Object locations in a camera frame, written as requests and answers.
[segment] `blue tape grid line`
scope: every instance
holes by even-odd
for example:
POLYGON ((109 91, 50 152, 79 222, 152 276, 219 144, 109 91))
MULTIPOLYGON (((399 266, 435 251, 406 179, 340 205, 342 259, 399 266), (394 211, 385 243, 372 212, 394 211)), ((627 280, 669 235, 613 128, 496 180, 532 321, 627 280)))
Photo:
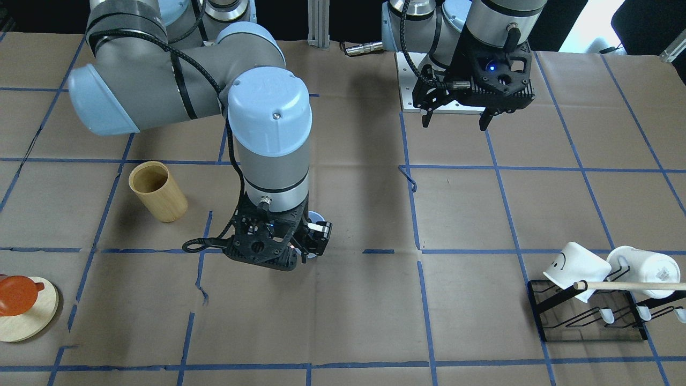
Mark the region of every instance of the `blue tape grid line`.
POLYGON ((228 146, 228 143, 226 142, 226 140, 227 140, 226 127, 224 127, 224 132, 222 133, 222 144, 219 147, 219 156, 217 157, 217 162, 222 162, 222 158, 224 158, 224 149, 228 146))
POLYGON ((100 235, 102 234, 102 229, 105 226, 105 221, 107 220, 107 215, 109 214, 110 207, 112 206, 112 201, 115 197, 115 192, 117 191, 117 186, 119 185, 119 179, 121 178, 121 173, 125 165, 124 160, 128 156, 128 152, 131 149, 131 143, 133 142, 135 134, 130 134, 128 141, 126 142, 126 148, 121 156, 121 161, 119 163, 119 169, 117 169, 117 176, 115 176, 112 182, 112 187, 110 188, 110 195, 107 198, 107 203, 102 212, 102 217, 100 218, 100 223, 97 226, 97 231, 95 232, 95 237, 93 239, 93 244, 91 245, 91 252, 88 254, 88 260, 86 261, 86 266, 84 267, 83 273, 81 275, 81 282, 79 283, 79 288, 76 291, 76 303, 73 305, 72 313, 69 315, 69 321, 67 322, 67 330, 71 331, 71 327, 76 317, 76 311, 78 310, 78 303, 81 301, 81 296, 83 295, 84 288, 86 287, 86 279, 88 278, 88 272, 91 270, 91 265, 93 263, 93 257, 97 251, 97 243, 100 241, 100 235))
MULTIPOLYGON (((38 127, 38 130, 36 131, 36 134, 34 135, 33 139, 31 140, 31 144, 29 145, 29 148, 27 149, 27 154, 26 156, 31 153, 31 150, 38 140, 38 136, 40 133, 43 131, 43 128, 45 127, 45 124, 47 123, 47 120, 50 118, 50 113, 52 113, 52 110, 54 109, 55 105, 57 104, 57 99, 60 97, 61 94, 61 89, 64 88, 64 84, 67 83, 67 79, 69 78, 69 74, 71 73, 72 68, 74 68, 74 64, 76 63, 76 59, 79 57, 79 53, 81 52, 81 48, 84 45, 84 42, 86 41, 85 37, 81 39, 81 42, 79 43, 76 52, 74 53, 73 58, 71 59, 71 62, 69 63, 69 67, 67 68, 67 72, 64 74, 64 77, 62 78, 62 82, 60 83, 59 89, 55 92, 54 98, 52 98, 52 102, 50 103, 50 107, 48 107, 47 112, 45 113, 45 116, 43 117, 42 122, 40 123, 40 126, 38 127)), ((16 185, 16 182, 19 180, 19 175, 21 174, 21 170, 23 169, 24 163, 22 162, 19 167, 16 170, 16 173, 14 173, 14 178, 12 178, 12 182, 10 183, 10 186, 7 188, 7 191, 5 192, 5 196, 3 197, 2 201, 0 201, 0 213, 3 211, 5 208, 5 205, 7 205, 7 201, 10 198, 10 195, 12 194, 12 190, 14 190, 14 186, 16 185)))
MULTIPOLYGON (((64 350, 60 348, 60 361, 64 350)), ((662 356, 663 362, 684 362, 686 356, 662 356)), ((573 365, 580 363, 653 363, 652 356, 599 356, 591 358, 556 358, 554 365, 573 365)), ((544 359, 501 359, 476 361, 436 361, 436 367, 489 367, 489 366, 531 366, 543 365, 544 359)), ((430 367, 426 361, 412 362, 341 362, 312 365, 311 363, 219 363, 195 365, 146 365, 146 366, 109 366, 109 365, 34 365, 0 366, 0 372, 108 372, 108 371, 199 371, 199 370, 319 370, 319 369, 371 369, 371 368, 408 368, 430 367)))
POLYGON ((0 251, 12 251, 12 252, 50 252, 50 253, 79 253, 79 252, 81 252, 81 248, 0 247, 0 251))
POLYGON ((395 253, 395 249, 365 249, 362 253, 368 255, 389 255, 395 253))
POLYGON ((407 177, 407 193, 410 195, 410 212, 412 213, 412 229, 414 231, 414 245, 418 250, 421 250, 419 246, 419 228, 417 226, 417 211, 414 204, 414 193, 417 191, 417 182, 412 179, 412 171, 410 171, 410 150, 407 146, 407 132, 405 131, 405 118, 403 117, 403 112, 400 115, 400 129, 403 135, 403 151, 405 153, 405 172, 403 173, 407 177))
MULTIPOLYGON (((0 157, 0 161, 4 162, 20 162, 23 161, 21 157, 0 157)), ((127 159, 126 163, 143 163, 151 161, 150 159, 127 159)), ((179 165, 230 165, 230 161, 200 161, 188 159, 161 159, 155 160, 162 163, 179 164, 179 165)), ((26 162, 78 162, 78 163, 119 163, 120 159, 97 159, 97 158, 42 158, 29 157, 26 162)), ((495 170, 494 166, 490 165, 400 165, 403 174, 406 170, 411 169, 456 169, 456 170, 495 170)), ((612 172, 612 173, 675 173, 686 174, 686 169, 623 169, 623 168, 563 168, 563 167, 548 167, 548 166, 498 166, 500 170, 524 170, 524 171, 551 171, 551 172, 612 172)))
POLYGON ((56 93, 56 92, 61 92, 61 93, 68 93, 68 89, 41 89, 41 88, 31 88, 31 87, 0 87, 0 91, 46 91, 50 93, 56 93))
MULTIPOLYGON (((202 237, 208 238, 210 234, 210 226, 212 225, 212 211, 207 214, 207 222, 205 223, 205 230, 202 232, 202 237)), ((196 288, 202 293, 202 305, 204 306, 209 302, 209 295, 205 292, 205 289, 200 285, 200 280, 202 280, 202 268, 205 265, 205 250, 200 251, 198 257, 198 278, 196 279, 196 288)))
POLYGON ((305 386, 312 386, 312 364, 310 363, 305 368, 305 386))
POLYGON ((185 370, 187 370, 186 362, 188 361, 188 350, 191 347, 191 335, 193 334, 193 322, 195 321, 196 314, 190 313, 188 315, 188 327, 186 327, 186 339, 183 342, 183 354, 181 355, 181 364, 178 370, 178 377, 176 379, 176 386, 183 385, 183 376, 185 370))
POLYGON ((576 158, 576 163, 579 165, 579 169, 581 169, 581 175, 584 177, 584 182, 586 183, 586 187, 589 190, 589 195, 591 196, 591 200, 593 201, 593 206, 595 207, 595 211, 598 213, 598 217, 600 218, 600 222, 602 224, 603 230, 605 231, 605 236, 607 237, 607 240, 610 242, 610 248, 614 249, 615 243, 612 240, 612 235, 610 235, 610 229, 608 228, 607 223, 605 222, 605 218, 603 217, 602 212, 600 211, 600 206, 598 205, 598 200, 595 199, 595 194, 593 193, 593 188, 591 187, 591 182, 589 181, 589 177, 586 173, 586 170, 584 169, 584 165, 581 162, 581 157, 579 157, 579 152, 576 150, 576 145, 574 144, 574 140, 571 138, 571 133, 569 132, 569 128, 567 128, 567 122, 565 121, 565 117, 562 114, 562 110, 560 109, 560 105, 557 102, 557 98, 555 98, 552 87, 550 86, 550 82, 548 81, 548 77, 545 74, 545 70, 543 69, 543 66, 541 65, 541 60, 539 59, 538 53, 534 52, 534 56, 536 57, 536 63, 539 65, 539 68, 541 69, 541 74, 543 75, 543 82, 545 82, 545 86, 547 87, 548 92, 550 93, 550 98, 553 101, 553 105, 555 105, 555 110, 557 110, 557 114, 560 118, 560 122, 562 123, 562 127, 565 129, 565 134, 567 135, 567 140, 569 141, 569 145, 571 146, 571 151, 574 153, 574 158, 576 158))
MULTIPOLYGON (((48 253, 79 253, 81 248, 31 248, 31 247, 0 247, 0 251, 13 252, 48 252, 48 253)), ((595 254, 610 253, 611 249, 590 249, 589 251, 595 254)), ((151 248, 107 248, 100 249, 100 253, 176 253, 184 254, 182 249, 151 249, 151 248)), ((222 253, 218 249, 208 249, 205 253, 222 253)), ((560 253, 560 249, 520 249, 523 255, 554 255, 560 253)), ((665 255, 686 256, 686 251, 674 250, 654 250, 653 252, 663 253, 665 255)), ((395 253, 394 249, 365 249, 362 253, 395 253)), ((425 255, 514 255, 517 254, 516 249, 422 249, 422 254, 425 255)))
POLYGON ((424 308, 424 325, 427 331, 427 346, 429 348, 429 368, 431 369, 431 382, 438 386, 438 373, 436 372, 436 357, 434 356, 434 336, 431 333, 431 318, 429 317, 429 302, 427 301, 427 289, 424 282, 424 268, 422 262, 417 262, 419 274, 419 288, 422 291, 422 307, 424 308))
MULTIPOLYGON (((508 203, 508 197, 505 193, 505 185, 503 184, 503 178, 500 175, 500 169, 498 168, 498 160, 495 156, 495 149, 493 148, 493 142, 490 140, 490 133, 488 131, 484 132, 486 135, 486 143, 488 144, 488 150, 490 151, 490 157, 493 161, 493 166, 495 167, 495 176, 498 180, 498 187, 500 189, 500 195, 503 199, 503 206, 505 208, 505 214, 508 218, 508 224, 510 225, 510 233, 512 234, 512 242, 514 243, 514 248, 517 253, 517 260, 519 261, 519 268, 521 269, 522 278, 524 280, 524 286, 529 282, 529 275, 526 273, 526 267, 524 265, 524 259, 522 257, 521 248, 519 247, 519 239, 517 238, 517 230, 515 229, 515 222, 512 219, 512 212, 510 211, 510 204, 508 203)), ((548 347, 545 342, 539 337, 539 342, 541 344, 541 351, 543 352, 543 358, 545 359, 545 368, 548 371, 548 378, 550 379, 550 385, 556 386, 555 373, 553 373, 553 366, 550 362, 550 355, 548 354, 548 347)))
MULTIPOLYGON (((636 124, 636 127, 639 129, 639 132, 641 133, 641 136, 643 137, 643 140, 646 143, 646 146, 650 150, 650 154, 652 154, 653 159, 655 160, 655 163, 657 163, 657 167, 660 168, 660 170, 663 170, 662 163, 657 157, 657 154, 655 153, 655 150, 652 148, 650 145, 650 141, 648 140, 648 136, 646 135, 646 132, 643 130, 643 127, 641 126, 641 123, 639 122, 638 118, 636 117, 636 114, 634 114, 634 110, 631 107, 631 104, 629 104, 629 101, 626 99, 626 95, 624 95, 624 91, 620 87, 617 78, 615 78, 615 74, 612 72, 612 69, 610 69, 610 65, 607 63, 607 60, 605 60, 605 57, 603 55, 600 56, 602 59, 602 62, 605 64, 605 68, 607 68, 608 73, 610 74, 610 77, 612 78, 612 81, 615 83, 615 86, 617 87, 617 91, 619 91, 619 94, 622 96, 622 99, 624 100, 624 104, 626 105, 626 108, 629 110, 629 113, 631 113, 631 118, 634 119, 634 123, 636 124)), ((684 205, 679 199, 678 194, 676 193, 676 190, 674 189, 674 186, 672 185, 672 182, 670 181, 670 178, 667 176, 667 173, 663 171, 662 173, 663 177, 665 178, 665 181, 667 182, 667 186, 670 187, 670 190, 672 191, 672 194, 674 195, 674 198, 676 198, 676 202, 679 204, 679 207, 681 208, 682 213, 686 216, 686 209, 684 209, 684 205)), ((665 386, 669 386, 670 381, 667 379, 667 373, 665 373, 665 368, 662 366, 662 362, 660 361, 660 356, 657 352, 657 349, 655 348, 655 344, 652 341, 652 337, 650 336, 650 331, 646 328, 646 334, 648 336, 648 345, 650 346, 650 351, 652 351, 652 355, 655 358, 655 363, 657 364, 657 368, 660 370, 660 375, 662 375, 662 380, 665 383, 665 386)))
POLYGON ((60 369, 60 362, 62 362, 62 355, 64 351, 68 348, 73 348, 75 346, 64 345, 57 350, 57 355, 55 356, 55 364, 52 366, 50 371, 50 378, 48 378, 47 386, 52 386, 55 383, 55 378, 57 377, 57 371, 60 369))
MULTIPOLYGON (((538 63, 539 68, 541 69, 541 74, 543 75, 543 80, 545 81, 545 85, 546 85, 548 91, 550 92, 550 96, 551 96, 551 98, 552 98, 553 104, 555 105, 555 109, 557 110, 558 115, 559 115, 559 117, 560 117, 560 121, 562 122, 563 128, 565 129, 565 133, 567 134, 567 138, 568 138, 568 140, 569 140, 569 144, 571 145, 572 150, 573 150, 573 152, 574 152, 574 157, 577 159, 577 162, 579 163, 579 168, 582 168, 582 169, 583 169, 583 165, 582 165, 582 163, 581 163, 581 158, 579 158, 578 152, 577 152, 577 150, 576 150, 576 146, 574 145, 574 142, 572 141, 571 135, 569 134, 569 130, 568 130, 568 128, 567 128, 567 123, 565 122, 565 119, 564 119, 564 117, 563 117, 562 111, 560 110, 560 106, 558 105, 557 99, 555 98, 555 95, 554 95, 554 93, 553 93, 553 91, 552 91, 552 88, 551 88, 551 86, 550 86, 550 83, 549 83, 549 81, 548 81, 548 78, 547 78, 547 76, 546 76, 546 74, 545 74, 545 70, 543 69, 543 66, 541 65, 541 61, 540 61, 540 59, 539 59, 539 55, 538 55, 538 53, 536 53, 536 52, 534 52, 534 55, 535 55, 535 57, 536 57, 536 62, 538 63)), ((606 63, 605 58, 603 58, 603 57, 601 56, 601 59, 603 60, 604 63, 606 63)), ((631 111, 631 113, 632 113, 632 116, 634 116, 634 119, 635 119, 635 115, 633 115, 633 111, 631 110, 631 107, 629 106, 628 101, 627 101, 626 98, 624 97, 624 93, 623 93, 622 90, 620 89, 619 84, 617 83, 616 79, 614 78, 614 75, 611 73, 611 71, 610 71, 610 69, 609 69, 609 66, 607 66, 607 63, 606 63, 606 67, 607 67, 608 71, 610 72, 610 75, 612 76, 613 80, 615 81, 615 85, 617 86, 618 91, 620 92, 620 94, 621 94, 622 97, 624 98, 624 102, 626 103, 627 107, 630 109, 630 111, 631 111)), ((648 142, 647 137, 645 137, 645 134, 643 133, 643 130, 642 130, 642 128, 640 127, 640 125, 639 125, 639 123, 638 123, 638 120, 635 119, 635 122, 636 122, 636 124, 639 126, 639 129, 641 130, 641 134, 643 134, 643 138, 645 139, 646 144, 647 144, 648 147, 650 148, 650 143, 648 142)), ((657 156, 655 155, 655 153, 652 151, 652 148, 650 148, 650 151, 652 152, 652 154, 653 154, 653 156, 654 156, 654 158, 655 158, 655 161, 656 161, 658 167, 661 167, 661 164, 660 164, 659 160, 657 159, 657 156)), ((606 234, 607 234, 607 238, 608 238, 608 241, 609 241, 609 243, 610 243, 610 248, 614 249, 614 248, 615 248, 615 244, 614 244, 614 242, 613 242, 613 240, 612 240, 612 237, 611 237, 611 235, 610 235, 610 232, 609 232, 609 230, 608 230, 608 227, 607 227, 607 224, 606 224, 606 222, 605 222, 605 219, 604 219, 604 217, 603 217, 603 215, 602 215, 602 212, 600 211, 600 206, 598 205, 598 202, 597 202, 596 199, 595 199, 595 195, 593 194, 593 190, 591 189, 591 184, 589 183, 587 174, 586 174, 585 171, 582 171, 581 173, 582 173, 583 176, 584 176, 584 181, 586 182, 586 185, 587 185, 587 187, 588 187, 588 189, 589 189, 589 194, 591 195, 591 198, 593 199, 593 204, 595 205, 596 211, 598 212, 598 216, 600 217, 600 222, 602 223, 603 229, 605 229, 605 232, 606 232, 606 234)), ((650 351, 652 352, 654 362, 656 363, 656 365, 657 365, 657 367, 658 367, 658 370, 660 371, 660 375, 662 376, 662 380, 663 380, 665 386, 670 386, 670 382, 669 382, 669 380, 667 379, 667 374, 665 373, 664 367, 662 366, 662 362, 660 361, 660 358, 659 358, 659 354, 658 354, 658 352, 657 352, 657 349, 655 348, 655 344, 654 344, 654 342, 652 341, 652 337, 650 336, 650 332, 648 331, 647 328, 646 328, 646 335, 648 336, 648 345, 650 346, 650 351)))
POLYGON ((684 208, 684 205, 681 202, 679 195, 676 193, 676 190, 674 189, 674 186, 672 185, 670 178, 667 176, 667 173, 662 167, 662 163, 657 158, 657 153, 655 153, 655 149, 653 149, 652 145, 650 145, 648 136, 646 135, 646 132, 643 130, 643 126, 641 126, 641 122, 639 122, 638 118, 636 117, 636 114, 634 113, 634 109, 631 107, 631 104, 626 99, 626 95, 624 95, 624 90, 622 90, 622 87, 619 85, 619 82, 617 81, 617 78, 615 78, 615 74, 612 72, 612 69, 610 68, 610 65, 607 63, 607 60, 605 60, 605 57, 601 55, 600 58, 602 59, 602 62, 605 64, 605 68, 607 68, 607 71, 610 73, 610 77, 612 78, 612 81, 615 83, 615 86, 617 86, 617 90, 619 91, 619 94, 622 96, 624 104, 626 104, 626 108, 629 110, 629 113, 631 113, 631 118, 634 119, 636 127, 639 129, 639 132, 641 132, 641 136, 643 137, 643 140, 646 142, 646 145, 648 146, 648 149, 650 150, 650 154, 652 154, 653 159, 655 159, 655 163, 657 163, 659 171, 662 173, 663 177, 665 177, 667 186, 670 187, 670 190, 672 191, 674 198, 676 198, 676 202, 679 204, 679 207, 681 208, 681 211, 684 213, 684 216, 686 216, 686 208, 684 208))

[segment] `table surface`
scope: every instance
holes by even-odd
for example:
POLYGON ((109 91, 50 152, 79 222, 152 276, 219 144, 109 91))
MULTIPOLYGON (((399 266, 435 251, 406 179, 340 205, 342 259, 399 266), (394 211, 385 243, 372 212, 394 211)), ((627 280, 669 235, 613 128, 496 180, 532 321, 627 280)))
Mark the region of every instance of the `table surface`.
POLYGON ((0 343, 0 384, 686 384, 674 315, 645 342, 542 343, 526 295, 570 241, 686 267, 671 65, 536 53, 536 100, 483 133, 478 116, 402 113, 393 53, 280 45, 311 93, 310 207, 333 223, 326 254, 290 273, 180 250, 237 200, 221 117, 98 137, 66 83, 93 61, 82 37, 1 37, 0 271, 47 278, 62 304, 0 343), (174 223, 127 187, 150 159, 189 200, 174 223))

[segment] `wooden cup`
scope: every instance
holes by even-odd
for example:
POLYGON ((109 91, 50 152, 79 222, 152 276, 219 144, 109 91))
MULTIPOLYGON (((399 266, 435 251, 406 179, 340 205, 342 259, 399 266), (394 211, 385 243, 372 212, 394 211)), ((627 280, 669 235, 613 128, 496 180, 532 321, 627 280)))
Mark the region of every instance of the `wooden cup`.
POLYGON ((188 209, 188 200, 164 163, 148 161, 129 174, 129 187, 147 210, 163 223, 178 220, 188 209))

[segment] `orange teapot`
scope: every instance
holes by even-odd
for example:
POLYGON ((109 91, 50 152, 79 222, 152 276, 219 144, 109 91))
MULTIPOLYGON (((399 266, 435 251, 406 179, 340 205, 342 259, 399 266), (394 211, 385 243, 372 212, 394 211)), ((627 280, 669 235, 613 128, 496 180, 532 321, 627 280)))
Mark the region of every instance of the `orange teapot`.
POLYGON ((43 283, 35 283, 28 277, 0 274, 0 317, 13 317, 30 310, 43 289, 43 283))

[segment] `robotic arm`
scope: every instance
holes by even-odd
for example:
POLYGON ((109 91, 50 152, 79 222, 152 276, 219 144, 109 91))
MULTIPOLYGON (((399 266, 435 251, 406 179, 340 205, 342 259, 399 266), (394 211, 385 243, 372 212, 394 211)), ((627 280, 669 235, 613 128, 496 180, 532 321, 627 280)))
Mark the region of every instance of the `robotic arm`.
MULTIPOLYGON (((382 8, 384 49, 403 52, 417 77, 412 104, 426 112, 452 101, 484 107, 479 126, 536 97, 527 37, 547 0, 389 0, 382 8), (417 67, 409 52, 427 52, 417 67)), ((379 45, 351 47, 348 54, 379 45)))
MULTIPOLYGON (((218 17, 219 11, 207 10, 221 1, 202 1, 206 14, 218 17)), ((322 255, 331 223, 313 223, 308 215, 312 115, 305 84, 285 69, 276 41, 255 23, 213 20, 207 24, 223 23, 224 28, 214 44, 202 46, 194 23, 190 34, 176 41, 195 47, 170 44, 163 3, 91 1, 86 39, 97 62, 70 75, 69 96, 77 114, 99 135, 224 114, 231 163, 241 179, 240 199, 218 237, 190 240, 183 249, 215 247, 233 260, 282 271, 295 268, 298 252, 303 262, 310 253, 322 255), (232 226, 234 234, 225 238, 232 226)), ((221 10, 248 2, 224 3, 231 4, 221 10)))

